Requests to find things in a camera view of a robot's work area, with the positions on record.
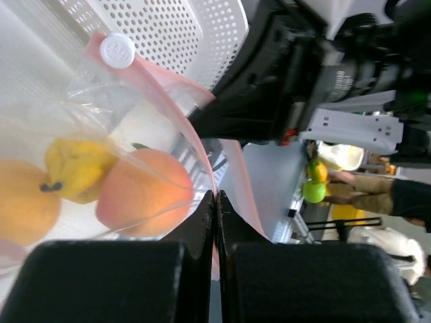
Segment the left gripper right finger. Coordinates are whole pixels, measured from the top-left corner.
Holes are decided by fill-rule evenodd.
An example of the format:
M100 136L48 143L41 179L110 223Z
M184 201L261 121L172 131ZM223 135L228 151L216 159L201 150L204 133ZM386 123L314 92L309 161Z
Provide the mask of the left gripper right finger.
M224 322L418 322L391 258L367 244L275 244L216 199Z

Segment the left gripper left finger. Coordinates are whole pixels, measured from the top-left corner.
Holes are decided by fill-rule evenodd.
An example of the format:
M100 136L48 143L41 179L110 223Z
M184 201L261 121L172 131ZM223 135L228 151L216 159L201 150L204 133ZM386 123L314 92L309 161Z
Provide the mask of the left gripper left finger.
M57 240L27 257L2 322L206 322L214 197L159 241Z

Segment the clear pink zip top bag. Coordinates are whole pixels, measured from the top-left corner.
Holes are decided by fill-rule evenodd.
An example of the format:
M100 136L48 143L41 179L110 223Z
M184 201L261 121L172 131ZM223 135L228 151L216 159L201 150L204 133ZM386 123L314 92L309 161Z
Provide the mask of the clear pink zip top bag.
M216 152L217 159L230 163L238 212L262 232L239 143L222 139L206 146L187 120L189 108L211 99L210 92L194 81L140 58L123 34L95 33L86 46L71 48L64 38L55 48L33 37L1 38L1 160L27 161L47 175L44 156L55 139L101 142L109 138L118 161L169 181L131 155L146 148L165 151L184 166L193 183L194 197L185 221L207 192L215 194L219 189L217 160L210 156ZM124 228L109 229L98 221L98 200L82 205L59 198L58 222L41 240L21 246L1 238L2 275L16 272L43 242L157 241L174 230L155 237L122 235Z

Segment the yellow toy pear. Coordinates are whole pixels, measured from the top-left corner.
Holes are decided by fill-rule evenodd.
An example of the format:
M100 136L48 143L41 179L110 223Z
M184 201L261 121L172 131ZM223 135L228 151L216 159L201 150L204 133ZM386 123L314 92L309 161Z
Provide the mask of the yellow toy pear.
M55 139L44 156L48 180L40 190L82 205L97 201L106 175L119 160L115 151L109 138L101 142Z

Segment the orange toy fruit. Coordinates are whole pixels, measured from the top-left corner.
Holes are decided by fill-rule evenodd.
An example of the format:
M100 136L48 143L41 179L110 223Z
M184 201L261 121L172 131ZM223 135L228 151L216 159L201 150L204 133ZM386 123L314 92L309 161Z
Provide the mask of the orange toy fruit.
M41 240L58 222L60 198L43 192L46 173L19 159L1 160L1 238L21 246Z

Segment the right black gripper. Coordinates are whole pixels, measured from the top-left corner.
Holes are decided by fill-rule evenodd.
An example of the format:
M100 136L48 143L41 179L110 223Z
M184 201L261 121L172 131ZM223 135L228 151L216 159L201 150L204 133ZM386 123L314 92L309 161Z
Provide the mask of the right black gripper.
M392 29L356 13L328 40L305 2L261 1L238 56L238 91L188 119L202 139L281 141L305 131L319 104L395 89L404 62Z

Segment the red orange toy peach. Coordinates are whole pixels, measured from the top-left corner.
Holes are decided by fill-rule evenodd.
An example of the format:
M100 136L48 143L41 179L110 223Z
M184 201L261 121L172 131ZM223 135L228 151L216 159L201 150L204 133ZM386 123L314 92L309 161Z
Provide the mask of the red orange toy peach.
M106 177L96 207L98 221L122 235L155 237L167 234L189 214L193 183L184 166L169 153L138 149L131 153L169 181L118 161Z

